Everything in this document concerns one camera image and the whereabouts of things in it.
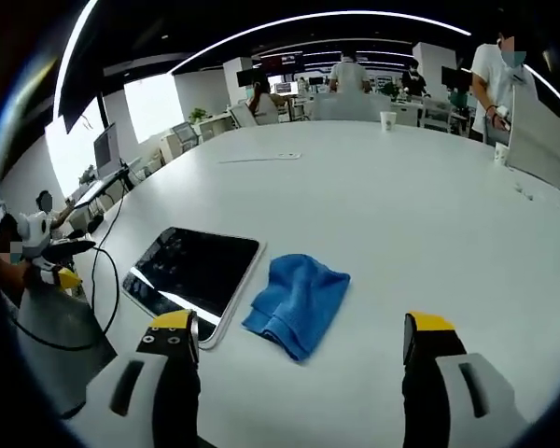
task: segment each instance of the ceiling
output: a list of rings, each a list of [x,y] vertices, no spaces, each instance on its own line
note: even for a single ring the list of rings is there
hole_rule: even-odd
[[[350,2],[351,9],[383,9],[442,21],[471,32],[471,36],[434,24],[394,17],[344,15],[315,18],[283,23],[243,35],[208,51],[176,73],[198,71],[222,65],[234,57],[266,52],[300,50],[308,54],[337,51],[343,46],[341,39],[346,38],[367,39],[356,42],[359,51],[406,54],[412,54],[413,45],[417,42],[427,42],[454,49],[459,65],[469,68],[477,46],[483,42],[494,42],[497,37],[497,15],[501,3],[474,8],[466,2],[455,5],[448,2],[443,6],[434,2],[408,2],[398,7],[386,3],[382,8],[382,2],[378,1]],[[99,0],[80,35],[67,72],[61,102],[65,120],[72,124],[71,121],[78,117],[96,93],[108,94],[121,89],[131,80],[166,72],[195,52],[231,35],[271,21],[344,8],[343,4],[342,7],[332,7],[330,2],[315,1],[279,3],[277,6],[269,2],[253,5],[256,6],[248,7],[248,2],[237,6],[235,2]],[[547,18],[544,18],[547,14],[536,16],[519,10],[519,15],[524,14],[525,21],[539,22],[541,29],[547,31]],[[541,73],[546,73],[548,69],[540,52],[548,46],[550,35],[553,33],[542,32],[539,35],[541,40],[536,40],[536,50],[528,57],[528,63]],[[557,48],[559,51],[555,54],[560,59],[560,47]],[[384,54],[369,53],[365,56],[376,62],[406,63],[407,60]],[[151,58],[148,60],[150,63],[141,64],[143,58]],[[338,55],[317,55],[306,59],[307,63],[322,63],[335,61]],[[24,151],[51,121],[51,106],[46,99],[53,95],[57,68],[48,74],[28,105],[27,112],[35,111],[35,116],[21,127],[20,134],[27,136],[18,139],[20,148],[15,152]]]

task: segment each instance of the desk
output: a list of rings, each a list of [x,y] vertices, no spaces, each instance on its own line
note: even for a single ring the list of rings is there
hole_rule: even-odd
[[[296,161],[225,163],[301,152]],[[519,193],[518,183],[533,201]],[[99,242],[118,207],[94,234]],[[168,226],[267,243],[220,344],[201,353],[199,433],[215,446],[401,446],[404,315],[454,322],[470,353],[537,419],[560,390],[560,191],[493,164],[493,149],[446,133],[305,121],[205,142],[128,194],[104,243],[120,281]],[[352,283],[304,365],[241,327],[270,260],[310,254]],[[91,295],[94,254],[76,256]],[[103,326],[115,285],[95,273]],[[108,333],[133,351],[151,317],[121,292]]]
[[[226,131],[231,131],[232,116],[230,112],[214,115],[209,119],[203,119],[193,125],[196,134],[200,135],[204,142],[214,138]]]

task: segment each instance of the white t-shirt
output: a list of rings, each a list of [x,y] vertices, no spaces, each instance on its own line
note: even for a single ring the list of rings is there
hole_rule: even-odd
[[[363,91],[363,81],[370,80],[364,67],[347,58],[332,67],[329,78],[338,82],[338,93]]]
[[[508,66],[502,59],[502,53],[498,45],[480,45],[475,51],[475,58],[470,71],[487,82],[487,96],[494,102],[494,105],[504,105],[511,113],[513,85],[529,89],[535,94],[536,98],[538,97],[533,75],[522,66],[516,68]],[[485,109],[478,101],[473,131],[483,133],[484,117]]]
[[[278,109],[269,93],[262,93],[259,97],[258,108],[255,109],[255,121],[259,126],[278,123]]]

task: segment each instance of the face mask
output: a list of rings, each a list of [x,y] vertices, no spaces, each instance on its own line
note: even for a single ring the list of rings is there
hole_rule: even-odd
[[[518,67],[521,65],[526,58],[526,51],[502,51],[502,59],[508,67]]]

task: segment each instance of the tablet screen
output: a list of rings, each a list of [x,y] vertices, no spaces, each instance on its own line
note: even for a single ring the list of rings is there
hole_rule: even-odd
[[[258,249],[254,240],[172,227],[135,263],[122,287],[154,315],[194,310],[199,340],[205,341],[216,330]]]

